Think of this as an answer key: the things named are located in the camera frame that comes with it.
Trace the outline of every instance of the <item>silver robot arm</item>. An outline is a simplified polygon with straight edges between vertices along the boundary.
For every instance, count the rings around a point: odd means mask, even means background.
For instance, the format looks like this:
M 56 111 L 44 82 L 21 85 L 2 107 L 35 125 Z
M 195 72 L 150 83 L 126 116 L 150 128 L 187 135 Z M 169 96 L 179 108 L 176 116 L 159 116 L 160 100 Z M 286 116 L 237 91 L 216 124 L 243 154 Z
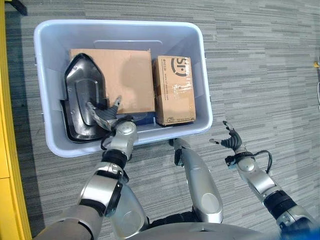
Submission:
M 223 123 L 231 137 L 226 140 L 210 139 L 210 142 L 221 144 L 234 151 L 234 156 L 225 159 L 226 164 L 229 168 L 236 167 L 242 180 L 249 185 L 256 197 L 276 219 L 282 232 L 289 233 L 317 227 L 315 219 L 303 207 L 297 205 L 268 174 L 272 164 L 271 154 L 265 150 L 256 154 L 248 152 L 235 129 L 228 122 L 223 121 Z M 269 154 L 266 171 L 262 171 L 255 161 L 255 156 L 260 153 Z
M 35 240 L 96 240 L 104 217 L 111 217 L 111 224 L 115 222 L 123 227 L 122 230 L 125 229 L 128 236 L 146 228 L 147 217 L 131 189 L 126 186 L 129 179 L 123 169 L 131 157 L 133 143 L 138 135 L 136 125 L 129 118 L 116 120 L 120 100 L 119 97 L 115 105 L 108 110 L 100 110 L 91 103 L 87 104 L 98 125 L 112 132 L 101 142 L 101 147 L 106 151 L 84 185 L 77 204 L 65 210 L 56 222 L 40 232 Z M 115 214 L 118 204 L 122 206 L 121 211 Z M 132 212 L 132 209 L 136 213 L 134 220 L 140 224 L 134 229 L 121 226 L 125 224 L 121 219 Z

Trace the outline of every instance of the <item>plastic storage bin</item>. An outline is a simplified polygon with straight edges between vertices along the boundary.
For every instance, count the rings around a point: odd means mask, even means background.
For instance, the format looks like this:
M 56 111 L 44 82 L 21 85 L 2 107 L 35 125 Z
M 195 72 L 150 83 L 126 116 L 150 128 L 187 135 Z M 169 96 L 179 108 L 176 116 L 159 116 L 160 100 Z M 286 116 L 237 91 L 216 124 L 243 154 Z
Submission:
M 65 130 L 60 100 L 66 98 L 64 72 L 70 62 L 70 49 L 151 49 L 153 59 L 158 55 L 191 58 L 196 121 L 170 127 L 139 125 L 135 145 L 199 134 L 211 127 L 213 115 L 203 36 L 200 29 L 192 23 L 48 20 L 36 27 L 34 48 L 46 143 L 58 156 L 77 157 L 101 151 L 100 141 L 74 143 L 68 139 Z

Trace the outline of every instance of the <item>cable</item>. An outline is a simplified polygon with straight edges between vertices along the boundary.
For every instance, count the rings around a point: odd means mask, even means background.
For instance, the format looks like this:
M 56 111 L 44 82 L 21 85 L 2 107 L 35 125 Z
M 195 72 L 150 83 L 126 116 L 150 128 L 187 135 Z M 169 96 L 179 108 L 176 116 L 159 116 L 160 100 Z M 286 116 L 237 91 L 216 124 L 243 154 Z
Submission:
M 257 153 L 253 154 L 253 156 L 258 156 L 260 154 L 268 154 L 269 155 L 269 160 L 268 160 L 268 166 L 266 167 L 266 174 L 269 174 L 269 171 L 271 169 L 271 166 L 272 166 L 272 155 L 269 151 L 267 150 L 261 150 L 261 151 L 258 151 Z

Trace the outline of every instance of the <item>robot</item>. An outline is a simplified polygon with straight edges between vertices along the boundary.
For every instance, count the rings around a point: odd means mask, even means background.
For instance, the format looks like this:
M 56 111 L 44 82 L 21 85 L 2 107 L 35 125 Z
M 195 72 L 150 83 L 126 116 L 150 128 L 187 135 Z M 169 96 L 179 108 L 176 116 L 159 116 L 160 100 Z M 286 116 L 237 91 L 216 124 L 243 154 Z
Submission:
M 174 148 L 174 163 L 184 167 L 192 199 L 192 210 L 150 222 L 132 190 L 124 171 L 131 158 L 137 128 L 131 117 L 116 119 L 120 98 L 115 105 L 101 110 L 88 102 L 86 107 L 97 124 L 109 134 L 101 141 L 105 151 L 91 177 L 85 183 L 77 203 L 64 211 L 55 223 L 46 227 L 35 240 L 97 240 L 103 218 L 110 219 L 115 237 L 120 240 L 163 239 L 269 239 L 270 237 L 242 227 L 222 224 L 223 203 L 210 171 L 190 145 L 180 139 L 169 143 Z M 226 121 L 226 140 L 210 139 L 214 144 L 232 149 L 234 155 L 225 162 L 236 168 L 242 180 L 276 220 L 284 236 L 296 231 L 317 229 L 318 223 L 297 205 L 270 177 L 272 157 L 268 151 L 252 154 L 236 130 Z M 255 156 L 269 154 L 266 171 L 259 168 Z

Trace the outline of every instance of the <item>cardboard box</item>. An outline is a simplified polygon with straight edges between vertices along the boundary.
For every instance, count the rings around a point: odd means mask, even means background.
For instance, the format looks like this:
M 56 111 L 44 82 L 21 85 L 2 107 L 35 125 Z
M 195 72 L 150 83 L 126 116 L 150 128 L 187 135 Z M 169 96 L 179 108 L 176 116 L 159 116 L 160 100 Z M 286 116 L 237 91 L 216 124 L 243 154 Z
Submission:
M 155 111 L 151 52 L 114 49 L 71 49 L 92 57 L 105 79 L 105 93 L 110 104 L 121 95 L 119 114 Z
M 156 88 L 156 122 L 167 126 L 196 120 L 191 60 L 158 56 L 153 73 Z

